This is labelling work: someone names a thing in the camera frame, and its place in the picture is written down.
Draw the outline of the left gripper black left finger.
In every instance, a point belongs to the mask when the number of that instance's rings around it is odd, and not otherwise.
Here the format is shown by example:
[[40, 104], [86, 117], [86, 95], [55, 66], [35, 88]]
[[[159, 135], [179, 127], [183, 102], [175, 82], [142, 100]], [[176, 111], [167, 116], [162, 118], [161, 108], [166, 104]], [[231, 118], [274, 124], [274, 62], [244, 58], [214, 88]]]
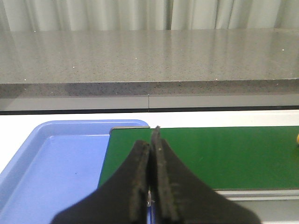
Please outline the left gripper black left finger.
[[53, 224], [145, 224], [150, 145], [137, 140], [115, 173], [97, 190], [59, 212]]

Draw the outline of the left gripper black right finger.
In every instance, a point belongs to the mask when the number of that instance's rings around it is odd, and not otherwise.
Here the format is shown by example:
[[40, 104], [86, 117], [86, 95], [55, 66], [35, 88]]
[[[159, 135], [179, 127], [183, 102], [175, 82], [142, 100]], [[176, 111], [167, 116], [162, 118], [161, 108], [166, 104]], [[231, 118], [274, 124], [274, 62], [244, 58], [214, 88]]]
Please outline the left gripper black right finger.
[[151, 135], [149, 179], [160, 224], [259, 224], [254, 212], [202, 182], [161, 137]]

